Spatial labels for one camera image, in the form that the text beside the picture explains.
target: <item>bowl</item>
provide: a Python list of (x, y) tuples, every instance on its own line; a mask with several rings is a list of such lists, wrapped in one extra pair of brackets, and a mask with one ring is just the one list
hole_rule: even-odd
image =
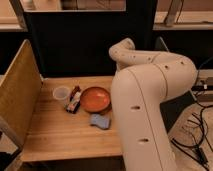
[(110, 105), (110, 94), (102, 87), (90, 87), (82, 92), (80, 104), (85, 111), (98, 113)]

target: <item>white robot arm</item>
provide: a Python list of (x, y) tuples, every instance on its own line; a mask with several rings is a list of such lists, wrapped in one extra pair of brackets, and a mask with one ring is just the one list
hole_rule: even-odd
[(128, 38), (109, 54), (117, 62), (111, 100), (126, 169), (176, 170), (159, 106), (191, 89), (197, 76), (194, 64), (174, 53), (137, 51)]

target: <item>small container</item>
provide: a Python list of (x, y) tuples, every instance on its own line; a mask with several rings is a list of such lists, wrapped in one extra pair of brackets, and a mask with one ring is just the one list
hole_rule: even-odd
[(65, 108), (70, 101), (70, 88), (66, 86), (60, 86), (53, 90), (54, 99), (58, 100)]

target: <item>wire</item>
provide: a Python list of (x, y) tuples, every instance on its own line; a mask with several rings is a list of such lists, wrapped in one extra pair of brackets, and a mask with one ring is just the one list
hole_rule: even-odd
[[(201, 112), (200, 112), (200, 117), (201, 118), (203, 118), (203, 112), (204, 112), (204, 110), (205, 109), (208, 109), (208, 108), (211, 108), (211, 107), (213, 107), (213, 105), (209, 105), (209, 106), (206, 106), (205, 108), (203, 108), (202, 110), (201, 110)], [(211, 144), (210, 144), (210, 142), (209, 142), (209, 140), (208, 140), (208, 138), (207, 138), (207, 134), (205, 135), (205, 138), (206, 138), (206, 141), (207, 141), (207, 143), (208, 143), (208, 145), (209, 145), (209, 148), (211, 149), (211, 151), (213, 151), (213, 148), (212, 148), (212, 146), (211, 146)]]
[(198, 148), (203, 143), (203, 140), (205, 139), (205, 129), (203, 127), (202, 120), (200, 118), (198, 118), (196, 115), (194, 115), (194, 114), (192, 114), (192, 115), (200, 122), (200, 129), (201, 129), (201, 133), (202, 133), (200, 140), (195, 145), (185, 145), (185, 144), (177, 141), (176, 139), (174, 139), (174, 142), (176, 144), (178, 144), (179, 146), (182, 146), (185, 148), (190, 148), (190, 149)]
[(181, 13), (182, 13), (183, 4), (184, 4), (184, 0), (181, 0), (181, 7), (180, 7), (180, 11), (179, 11), (178, 17), (177, 17), (177, 19), (176, 19), (176, 23), (178, 23), (178, 20), (179, 20), (179, 18), (180, 18)]
[(197, 145), (197, 140), (196, 140), (194, 134), (192, 134), (190, 131), (186, 130), (184, 127), (182, 127), (182, 129), (193, 138), (195, 145)]
[(178, 149), (180, 150), (181, 152), (183, 152), (185, 155), (187, 155), (188, 157), (190, 157), (192, 160), (194, 160), (195, 162), (197, 162), (199, 165), (201, 165), (206, 171), (209, 171), (209, 168), (208, 168), (208, 165), (204, 165), (204, 164), (201, 164), (200, 161), (198, 159), (196, 159), (194, 156), (192, 156), (191, 154), (187, 153), (185, 150), (183, 150), (181, 147), (179, 147), (174, 139), (171, 140), (171, 143)]
[(200, 107), (202, 107), (202, 108), (211, 108), (211, 107), (213, 107), (213, 105), (204, 106), (204, 105), (200, 104), (197, 100), (195, 101), (195, 103), (197, 105), (199, 105)]
[(195, 97), (202, 96), (205, 93), (205, 90), (197, 91), (194, 95)]
[[(200, 127), (200, 124), (199, 124), (199, 123), (197, 123), (197, 122), (194, 122), (194, 121), (192, 121), (192, 120), (187, 120), (187, 121), (189, 121), (189, 122), (192, 122), (192, 123), (196, 124), (196, 125), (197, 125), (197, 127)], [(205, 119), (203, 119), (203, 122), (204, 122), (204, 123), (205, 123), (205, 125), (206, 125), (206, 133), (204, 134), (204, 136), (205, 136), (206, 142), (207, 142), (207, 144), (208, 144), (208, 146), (209, 146), (210, 150), (213, 152), (213, 147), (212, 147), (212, 145), (211, 145), (211, 143), (209, 142), (208, 137), (207, 137), (209, 127), (208, 127), (208, 124), (207, 124), (207, 122), (206, 122), (206, 120), (205, 120)]]
[(195, 81), (195, 84), (197, 84), (198, 82), (198, 79), (199, 79), (199, 75), (200, 75), (200, 70), (203, 68), (204, 65), (206, 65), (207, 63), (209, 63), (211, 60), (213, 60), (213, 56), (209, 57), (207, 60), (205, 60), (198, 68), (198, 72), (197, 72), (197, 78), (196, 78), (196, 81)]

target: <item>black wall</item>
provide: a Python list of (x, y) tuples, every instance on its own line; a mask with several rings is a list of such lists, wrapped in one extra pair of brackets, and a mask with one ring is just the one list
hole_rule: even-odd
[(0, 74), (6, 72), (25, 38), (26, 32), (0, 32)]
[(108, 49), (130, 37), (150, 49), (157, 0), (127, 0), (125, 12), (25, 13), (44, 76), (114, 74)]
[[(213, 30), (154, 31), (152, 45), (158, 36), (164, 39), (170, 51), (189, 57), (197, 68), (209, 58), (213, 59)], [(213, 69), (213, 60), (202, 69)]]

